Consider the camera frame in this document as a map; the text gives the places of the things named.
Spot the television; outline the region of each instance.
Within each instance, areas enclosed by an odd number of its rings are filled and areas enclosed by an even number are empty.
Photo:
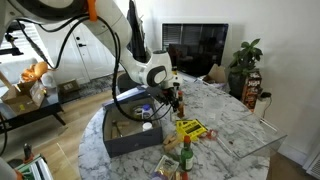
[[[162,24],[162,49],[178,71],[199,77],[221,64],[228,24]]]

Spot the gray storage box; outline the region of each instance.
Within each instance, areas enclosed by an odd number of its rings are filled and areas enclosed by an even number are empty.
[[[143,104],[151,104],[153,107],[153,112],[155,112],[154,101],[152,98],[144,94],[145,92],[139,92],[130,97],[126,97],[119,102],[122,109],[132,116],[132,109],[136,106],[142,106]],[[143,131],[142,125],[143,121],[136,122],[124,117],[115,104],[113,100],[104,105],[106,115],[103,122],[103,141],[110,158],[119,156],[125,153],[136,151],[149,146],[154,146],[162,144],[163,134],[160,121],[153,121],[153,129]],[[117,122],[130,122],[129,125],[123,126],[120,131],[123,137],[117,137],[112,139],[112,121]]]

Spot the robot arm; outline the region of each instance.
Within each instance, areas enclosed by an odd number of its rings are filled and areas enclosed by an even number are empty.
[[[48,24],[84,14],[88,9],[86,0],[61,1],[59,3],[65,3],[64,5],[60,4],[63,8],[43,4],[40,0],[0,0],[0,40],[2,40],[5,30],[14,19],[26,18]],[[131,26],[113,0],[96,0],[95,7],[97,15],[104,19],[111,26],[111,29],[118,34],[121,44],[120,63],[133,81],[151,87],[160,85],[162,89],[181,84],[181,78],[172,74],[171,60],[167,52],[153,52],[151,59],[146,64],[133,58],[126,48],[131,40]],[[109,29],[100,21],[85,21],[83,24],[115,56],[114,42]]]

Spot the stuffed toy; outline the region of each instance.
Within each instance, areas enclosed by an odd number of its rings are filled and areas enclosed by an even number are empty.
[[[48,65],[46,62],[39,62],[32,64],[29,69],[25,69],[21,74],[22,82],[37,81],[41,76],[48,71]]]

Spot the green bottle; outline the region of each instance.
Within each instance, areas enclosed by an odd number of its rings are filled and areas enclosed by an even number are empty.
[[[181,150],[181,163],[184,171],[191,171],[193,166],[193,152],[190,148],[191,139],[190,136],[184,136],[184,147]]]

